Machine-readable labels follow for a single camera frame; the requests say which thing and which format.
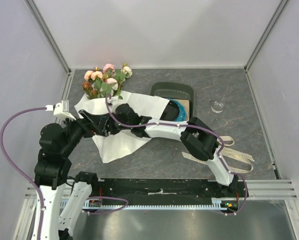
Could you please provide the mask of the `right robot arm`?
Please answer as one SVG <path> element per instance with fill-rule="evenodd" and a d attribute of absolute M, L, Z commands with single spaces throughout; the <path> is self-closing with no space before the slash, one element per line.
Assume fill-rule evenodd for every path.
<path fill-rule="evenodd" d="M 234 174 L 221 154 L 225 143 L 197 117 L 188 121 L 167 121 L 138 115 L 127 104 L 121 104 L 116 112 L 108 112 L 105 130 L 115 135 L 129 130 L 138 138 L 164 138 L 182 142 L 192 158 L 205 163 L 215 176 L 219 193 L 230 197 L 237 191 L 239 177 Z"/>

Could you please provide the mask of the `white wrapping paper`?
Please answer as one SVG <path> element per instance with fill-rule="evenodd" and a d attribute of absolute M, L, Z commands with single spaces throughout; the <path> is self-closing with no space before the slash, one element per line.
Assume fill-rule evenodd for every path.
<path fill-rule="evenodd" d="M 159 119 L 169 102 L 169 100 L 162 97 L 131 93 L 128 91 L 122 91 L 120 95 L 123 99 L 122 103 L 112 104 L 110 107 L 112 113 L 115 112 L 118 105 L 127 103 L 139 116 Z M 108 113 L 104 98 L 89 100 L 86 94 L 74 108 L 77 112 L 79 112 L 79 110 L 86 110 L 93 115 Z M 92 140 L 97 146 L 101 161 L 104 164 L 128 156 L 150 141 L 150 139 L 146 137 L 136 137 L 129 130 L 122 130 L 116 135 L 107 137 L 96 135 L 92 137 Z"/>

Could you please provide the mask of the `white flower stem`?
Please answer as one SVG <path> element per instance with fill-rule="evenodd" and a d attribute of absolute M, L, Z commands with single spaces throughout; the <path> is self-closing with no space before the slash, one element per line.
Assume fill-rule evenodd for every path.
<path fill-rule="evenodd" d="M 121 69 L 118 69 L 115 71 L 115 76 L 114 78 L 116 79 L 117 81 L 117 84 L 118 84 L 118 88 L 117 88 L 117 91 L 116 91 L 116 94 L 118 96 L 121 95 L 121 91 L 123 89 L 123 82 L 126 80 L 126 79 L 129 79 L 131 76 L 133 75 L 133 71 L 132 69 L 128 66 L 127 63 L 124 63 L 122 65 L 122 68 Z"/>

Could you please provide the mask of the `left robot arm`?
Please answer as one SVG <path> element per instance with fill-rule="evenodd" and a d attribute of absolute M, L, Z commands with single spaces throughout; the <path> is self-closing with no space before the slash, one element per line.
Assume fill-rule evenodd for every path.
<path fill-rule="evenodd" d="M 83 205 L 88 197 L 99 193 L 98 177 L 93 172 L 80 172 L 74 178 L 69 200 L 63 210 L 61 200 L 72 166 L 70 154 L 82 138 L 106 136 L 109 116 L 92 115 L 85 110 L 82 118 L 65 117 L 65 126 L 51 123 L 42 128 L 38 162 L 34 168 L 37 188 L 34 224 L 35 240 L 71 240 Z"/>

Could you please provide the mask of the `orange flower stem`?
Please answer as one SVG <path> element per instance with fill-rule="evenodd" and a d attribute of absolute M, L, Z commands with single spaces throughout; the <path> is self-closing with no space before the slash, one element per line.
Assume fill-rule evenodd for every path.
<path fill-rule="evenodd" d="M 83 90 L 85 91 L 85 94 L 87 95 L 87 98 L 89 100 L 97 99 L 98 98 L 98 90 L 94 88 L 90 82 L 84 82 L 82 84 Z"/>

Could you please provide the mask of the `pink flower stems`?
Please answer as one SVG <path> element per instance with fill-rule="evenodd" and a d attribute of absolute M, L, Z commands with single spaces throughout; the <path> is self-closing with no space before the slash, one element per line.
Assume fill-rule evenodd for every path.
<path fill-rule="evenodd" d="M 107 63 L 102 69 L 97 66 L 94 70 L 88 70 L 84 74 L 84 82 L 89 82 L 95 89 L 98 90 L 97 99 L 105 98 L 108 95 L 115 97 L 118 96 L 118 82 L 115 79 L 115 73 L 115 66 Z"/>

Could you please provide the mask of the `cream ribbon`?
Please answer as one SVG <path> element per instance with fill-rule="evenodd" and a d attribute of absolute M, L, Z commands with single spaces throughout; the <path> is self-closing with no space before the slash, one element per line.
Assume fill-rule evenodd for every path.
<path fill-rule="evenodd" d="M 219 150 L 219 148 L 222 147 L 222 142 L 220 141 L 219 138 L 217 138 L 216 140 L 217 140 L 218 147 L 215 150 L 214 158 L 216 160 L 216 163 L 220 167 L 223 167 L 225 169 L 226 173 L 247 174 L 254 170 L 254 166 L 253 166 L 254 159 L 250 154 L 240 152 L 238 150 L 234 150 L 231 148 L 231 146 L 233 146 L 235 144 L 235 140 L 231 136 L 225 135 L 225 136 L 221 136 L 220 138 L 223 140 L 223 143 L 224 143 L 223 148 L 220 152 L 221 156 L 218 155 L 218 150 Z M 245 169 L 241 169 L 241 168 L 232 167 L 226 163 L 226 161 L 223 157 L 227 157 L 232 160 L 247 164 L 250 166 L 250 169 L 245 170 Z"/>

